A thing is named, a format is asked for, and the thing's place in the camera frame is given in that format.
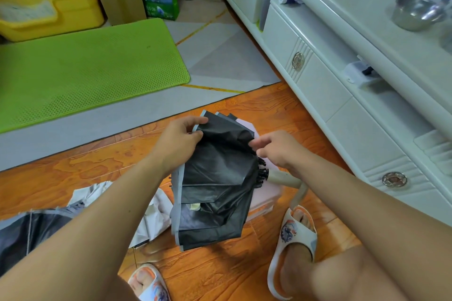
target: person's right arm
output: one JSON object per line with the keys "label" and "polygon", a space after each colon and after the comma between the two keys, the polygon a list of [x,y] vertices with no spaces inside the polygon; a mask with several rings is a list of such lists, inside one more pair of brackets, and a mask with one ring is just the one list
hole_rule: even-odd
{"label": "person's right arm", "polygon": [[250,145],[306,182],[410,300],[451,300],[452,227],[311,153],[285,131],[267,133]]}

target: forearm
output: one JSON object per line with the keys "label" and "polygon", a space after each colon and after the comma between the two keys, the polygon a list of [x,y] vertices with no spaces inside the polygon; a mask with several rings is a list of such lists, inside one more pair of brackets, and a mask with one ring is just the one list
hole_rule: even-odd
{"label": "forearm", "polygon": [[101,298],[164,178],[162,171],[157,159],[148,156],[115,181],[0,279],[0,290],[8,293],[6,300],[75,301],[82,291],[87,300]]}
{"label": "forearm", "polygon": [[451,227],[317,155],[308,156],[308,160],[300,156],[295,169],[362,241],[410,300],[450,298]]}

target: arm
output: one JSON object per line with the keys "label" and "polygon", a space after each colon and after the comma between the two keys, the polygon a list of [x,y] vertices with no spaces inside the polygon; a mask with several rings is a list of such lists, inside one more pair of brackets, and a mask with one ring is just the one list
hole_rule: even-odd
{"label": "arm", "polygon": [[0,279],[2,300],[100,300],[163,178],[193,154],[206,117],[171,122],[152,152]]}
{"label": "arm", "polygon": [[305,181],[410,300],[450,299],[452,227],[311,153],[285,131],[268,133],[250,145]]}

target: person's left hand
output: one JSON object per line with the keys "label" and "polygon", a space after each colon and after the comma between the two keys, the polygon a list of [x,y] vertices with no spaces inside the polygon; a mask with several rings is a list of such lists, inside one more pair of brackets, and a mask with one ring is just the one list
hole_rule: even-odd
{"label": "person's left hand", "polygon": [[207,117],[188,116],[169,123],[150,153],[154,160],[162,163],[165,176],[193,155],[202,131],[191,131],[196,124],[205,124],[208,120]]}

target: hand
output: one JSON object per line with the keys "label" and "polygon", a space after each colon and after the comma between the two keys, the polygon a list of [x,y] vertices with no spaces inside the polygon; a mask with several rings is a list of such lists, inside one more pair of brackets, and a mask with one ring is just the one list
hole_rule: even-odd
{"label": "hand", "polygon": [[296,177],[300,177],[298,166],[304,161],[304,157],[314,155],[283,130],[266,133],[253,139],[249,145],[256,151],[257,156],[268,158],[273,164],[288,169]]}
{"label": "hand", "polygon": [[191,131],[196,124],[205,124],[208,120],[207,117],[188,116],[169,123],[150,153],[153,160],[162,163],[164,177],[193,155],[196,144],[202,138],[202,131]]}

